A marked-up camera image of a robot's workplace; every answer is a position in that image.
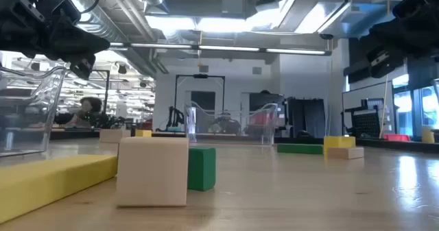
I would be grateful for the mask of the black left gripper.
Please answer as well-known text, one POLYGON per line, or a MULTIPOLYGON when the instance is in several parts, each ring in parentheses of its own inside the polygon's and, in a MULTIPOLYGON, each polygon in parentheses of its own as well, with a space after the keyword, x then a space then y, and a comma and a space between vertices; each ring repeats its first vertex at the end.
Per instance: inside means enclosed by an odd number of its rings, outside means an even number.
POLYGON ((13 0, 20 50, 69 62, 71 71, 87 80, 94 54, 107 50, 110 43, 76 27, 82 14, 72 0, 13 0))

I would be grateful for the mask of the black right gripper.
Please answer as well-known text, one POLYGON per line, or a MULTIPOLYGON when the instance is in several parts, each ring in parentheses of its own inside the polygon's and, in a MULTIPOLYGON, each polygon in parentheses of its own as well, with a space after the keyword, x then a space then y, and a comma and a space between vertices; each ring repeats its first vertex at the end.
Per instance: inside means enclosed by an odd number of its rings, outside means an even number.
POLYGON ((421 34, 420 17, 427 0, 402 0, 392 13, 391 21, 377 23, 360 36, 360 45, 368 51, 368 70, 372 77, 383 77, 401 66, 408 55, 420 51, 417 36, 421 34))

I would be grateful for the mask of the natural wooden rectangular block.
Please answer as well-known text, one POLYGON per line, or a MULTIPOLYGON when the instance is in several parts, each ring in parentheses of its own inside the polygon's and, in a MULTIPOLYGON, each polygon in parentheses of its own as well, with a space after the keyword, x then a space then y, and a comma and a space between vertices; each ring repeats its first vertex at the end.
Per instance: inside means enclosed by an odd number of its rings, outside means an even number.
POLYGON ((130 130, 100 130, 99 141, 101 143, 120 143, 120 140, 125 137, 131 137, 130 130))
POLYGON ((328 158, 352 160, 364 157, 363 147, 328 148, 328 158))

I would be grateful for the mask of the medium yellow block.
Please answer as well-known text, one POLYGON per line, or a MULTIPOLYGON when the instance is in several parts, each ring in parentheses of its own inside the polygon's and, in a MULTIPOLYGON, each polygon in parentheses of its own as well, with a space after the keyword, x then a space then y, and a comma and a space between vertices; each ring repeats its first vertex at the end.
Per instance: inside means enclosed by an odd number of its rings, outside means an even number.
POLYGON ((356 138, 352 136, 325 136, 323 143, 324 156, 327 157, 328 148, 356 147, 356 138))

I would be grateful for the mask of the green wooden block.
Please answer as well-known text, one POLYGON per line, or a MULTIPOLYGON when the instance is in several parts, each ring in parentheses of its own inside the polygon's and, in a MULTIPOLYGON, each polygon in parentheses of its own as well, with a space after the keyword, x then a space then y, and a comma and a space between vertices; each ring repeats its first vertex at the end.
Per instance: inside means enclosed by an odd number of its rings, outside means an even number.
POLYGON ((213 147, 190 147, 187 188, 208 191, 216 183, 216 149, 213 147))
POLYGON ((278 144, 278 153, 286 154, 323 154, 323 146, 315 144, 278 144))

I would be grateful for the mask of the long yellow block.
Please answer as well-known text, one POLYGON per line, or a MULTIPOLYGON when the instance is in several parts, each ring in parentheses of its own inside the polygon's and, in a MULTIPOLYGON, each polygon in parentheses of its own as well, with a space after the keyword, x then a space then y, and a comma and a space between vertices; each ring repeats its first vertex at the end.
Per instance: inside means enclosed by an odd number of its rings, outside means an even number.
POLYGON ((115 177, 117 157, 77 155, 0 167, 0 224, 115 177))

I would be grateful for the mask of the small natural wooden cube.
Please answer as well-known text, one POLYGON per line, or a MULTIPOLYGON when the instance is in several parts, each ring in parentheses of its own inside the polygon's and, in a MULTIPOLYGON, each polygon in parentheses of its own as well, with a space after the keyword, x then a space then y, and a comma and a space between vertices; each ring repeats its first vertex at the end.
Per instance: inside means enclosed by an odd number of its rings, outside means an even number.
POLYGON ((115 203, 118 207, 187 204, 189 140, 127 137, 119 144, 115 203))

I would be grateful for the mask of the person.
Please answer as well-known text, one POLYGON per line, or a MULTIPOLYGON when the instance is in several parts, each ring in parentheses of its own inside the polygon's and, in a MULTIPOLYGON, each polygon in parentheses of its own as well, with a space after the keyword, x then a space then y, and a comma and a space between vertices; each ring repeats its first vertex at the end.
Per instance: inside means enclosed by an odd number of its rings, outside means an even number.
POLYGON ((209 126, 209 131, 216 134, 241 134, 241 124, 231 118, 229 112, 223 112, 209 126))
POLYGON ((102 110, 102 100, 96 97, 84 97, 80 100, 81 108, 74 113, 57 114, 54 123, 63 127, 91 128, 85 119, 88 114, 99 114, 102 110))

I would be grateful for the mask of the black perforated cart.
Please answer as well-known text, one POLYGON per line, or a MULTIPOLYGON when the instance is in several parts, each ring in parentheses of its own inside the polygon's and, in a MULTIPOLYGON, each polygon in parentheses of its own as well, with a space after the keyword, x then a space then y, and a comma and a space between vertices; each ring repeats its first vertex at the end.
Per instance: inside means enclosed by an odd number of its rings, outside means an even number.
POLYGON ((383 98, 362 99, 358 107, 341 112, 342 127, 355 138, 380 138, 383 98))

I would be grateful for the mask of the red plastic bin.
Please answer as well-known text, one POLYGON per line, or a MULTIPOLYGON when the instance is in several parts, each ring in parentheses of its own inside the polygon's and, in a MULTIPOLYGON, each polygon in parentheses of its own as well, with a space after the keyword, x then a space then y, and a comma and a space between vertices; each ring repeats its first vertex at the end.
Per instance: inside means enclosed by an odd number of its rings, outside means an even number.
POLYGON ((411 138, 405 134, 384 134, 383 138, 387 141, 410 142, 411 138))

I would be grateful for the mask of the yellow cylinder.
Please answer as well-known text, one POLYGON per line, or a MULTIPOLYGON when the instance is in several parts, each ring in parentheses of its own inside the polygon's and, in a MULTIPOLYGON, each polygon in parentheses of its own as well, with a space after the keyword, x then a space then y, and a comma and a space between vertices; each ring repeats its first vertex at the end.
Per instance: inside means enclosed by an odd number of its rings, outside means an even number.
POLYGON ((422 142, 423 143, 435 143, 433 128, 431 126, 423 126, 422 127, 422 142))

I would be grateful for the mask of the dark curtain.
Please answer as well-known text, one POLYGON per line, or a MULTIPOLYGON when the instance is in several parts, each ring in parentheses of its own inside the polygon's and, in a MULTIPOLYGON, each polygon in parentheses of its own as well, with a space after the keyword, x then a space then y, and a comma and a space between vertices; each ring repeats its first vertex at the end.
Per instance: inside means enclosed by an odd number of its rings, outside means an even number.
POLYGON ((287 100, 287 117, 290 125, 289 136, 298 138, 307 133, 313 138, 323 138, 326 134, 326 117, 323 99, 287 100))

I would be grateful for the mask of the long ceiling light bar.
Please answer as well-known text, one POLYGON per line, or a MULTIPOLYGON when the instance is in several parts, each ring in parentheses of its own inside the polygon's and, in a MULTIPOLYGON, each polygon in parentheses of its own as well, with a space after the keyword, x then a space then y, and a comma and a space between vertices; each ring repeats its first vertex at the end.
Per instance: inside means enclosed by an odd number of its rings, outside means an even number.
POLYGON ((276 53, 290 55, 309 55, 309 56, 329 56, 331 51, 313 50, 313 49, 280 49, 265 47, 236 47, 236 46, 218 46, 218 45, 183 45, 183 44, 160 44, 160 43, 138 43, 138 42, 111 42, 112 48, 148 48, 148 49, 178 49, 178 50, 196 50, 196 51, 239 51, 247 53, 276 53))

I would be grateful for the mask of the grey ceiling junction box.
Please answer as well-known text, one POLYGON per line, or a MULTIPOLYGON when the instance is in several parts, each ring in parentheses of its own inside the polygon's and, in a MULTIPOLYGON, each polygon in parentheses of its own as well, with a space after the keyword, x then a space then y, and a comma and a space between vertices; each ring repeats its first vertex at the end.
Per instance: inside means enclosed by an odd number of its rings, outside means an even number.
POLYGON ((244 0, 222 0, 222 13, 238 15, 244 11, 244 0))

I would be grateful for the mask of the black aluminium table frame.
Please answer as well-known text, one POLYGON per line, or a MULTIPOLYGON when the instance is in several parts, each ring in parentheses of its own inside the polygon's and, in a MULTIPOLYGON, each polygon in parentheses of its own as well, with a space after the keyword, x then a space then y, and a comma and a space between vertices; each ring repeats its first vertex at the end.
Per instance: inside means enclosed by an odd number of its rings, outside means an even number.
MULTIPOLYGON (((249 138, 236 136, 222 136, 220 135, 200 135, 205 141, 233 141, 233 142, 250 142, 249 138)), ((85 138, 99 138, 98 131, 55 131, 51 133, 51 141, 60 141, 68 139, 85 139, 85 138)), ((323 138, 281 138, 275 137, 275 144, 323 144, 323 138)), ((416 153, 437 154, 439 155, 439 144, 437 143, 422 143, 422 142, 407 142, 407 141, 386 141, 374 139, 356 140, 356 145, 366 147, 376 147, 382 149, 393 149, 397 151, 408 151, 416 153)))

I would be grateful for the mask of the black metal gantry frame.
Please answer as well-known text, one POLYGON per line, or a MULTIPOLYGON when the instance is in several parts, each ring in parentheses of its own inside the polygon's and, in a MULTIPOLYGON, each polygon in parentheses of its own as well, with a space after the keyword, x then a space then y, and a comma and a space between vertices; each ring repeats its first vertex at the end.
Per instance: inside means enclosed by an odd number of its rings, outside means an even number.
POLYGON ((177 74, 174 82, 173 107, 182 110, 183 106, 191 101, 192 91, 214 92, 215 111, 224 109, 226 77, 207 74, 177 74))

